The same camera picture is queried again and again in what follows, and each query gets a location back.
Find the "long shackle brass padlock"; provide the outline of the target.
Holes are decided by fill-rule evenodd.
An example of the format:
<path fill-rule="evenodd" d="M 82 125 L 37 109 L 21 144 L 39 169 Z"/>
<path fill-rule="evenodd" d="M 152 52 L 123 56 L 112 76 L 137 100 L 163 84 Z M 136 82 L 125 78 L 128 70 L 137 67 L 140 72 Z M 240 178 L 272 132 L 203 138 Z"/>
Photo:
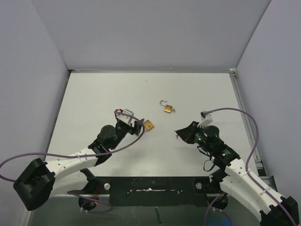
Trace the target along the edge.
<path fill-rule="evenodd" d="M 154 128 L 154 124 L 150 120 L 145 120 L 143 122 L 143 125 L 144 125 L 146 131 L 150 131 Z"/>

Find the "small brass padlock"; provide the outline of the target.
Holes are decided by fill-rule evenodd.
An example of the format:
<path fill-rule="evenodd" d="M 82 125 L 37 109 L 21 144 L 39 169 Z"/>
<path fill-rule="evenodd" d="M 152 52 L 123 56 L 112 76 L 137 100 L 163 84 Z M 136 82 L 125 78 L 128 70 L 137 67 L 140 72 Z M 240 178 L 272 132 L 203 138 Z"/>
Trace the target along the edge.
<path fill-rule="evenodd" d="M 172 107 L 171 105 L 168 105 L 168 104 L 167 104 L 167 100 L 160 100 L 159 103 L 160 103 L 161 106 L 164 106 L 164 107 L 165 107 L 165 108 L 164 108 L 164 112 L 166 112 L 166 113 L 171 113 L 171 112 L 174 111 L 173 107 Z"/>

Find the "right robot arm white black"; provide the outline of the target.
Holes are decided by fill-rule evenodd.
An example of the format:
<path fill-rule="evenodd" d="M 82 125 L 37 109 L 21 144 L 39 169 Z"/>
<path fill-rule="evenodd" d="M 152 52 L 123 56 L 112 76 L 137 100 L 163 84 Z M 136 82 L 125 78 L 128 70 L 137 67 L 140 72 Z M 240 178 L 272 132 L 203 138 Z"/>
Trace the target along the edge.
<path fill-rule="evenodd" d="M 239 154 L 220 139 L 216 126 L 204 127 L 193 121 L 188 127 L 177 130 L 176 135 L 187 144 L 197 144 L 218 167 L 209 176 L 212 191 L 231 195 L 250 210 L 262 226 L 299 225 L 297 201 L 290 196 L 285 198 L 246 168 Z"/>

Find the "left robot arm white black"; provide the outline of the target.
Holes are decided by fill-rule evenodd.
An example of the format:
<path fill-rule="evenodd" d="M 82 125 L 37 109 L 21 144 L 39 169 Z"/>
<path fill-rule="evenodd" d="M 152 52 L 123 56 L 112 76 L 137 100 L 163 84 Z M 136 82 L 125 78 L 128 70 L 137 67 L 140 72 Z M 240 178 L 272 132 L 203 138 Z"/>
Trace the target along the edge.
<path fill-rule="evenodd" d="M 139 135 L 145 131 L 143 119 L 127 124 L 117 119 L 115 126 L 104 126 L 97 138 L 83 150 L 67 156 L 65 160 L 43 161 L 37 158 L 30 162 L 13 188 L 26 209 L 31 211 L 42 206 L 50 197 L 54 184 L 60 179 L 85 168 L 98 166 L 107 161 L 127 135 Z"/>

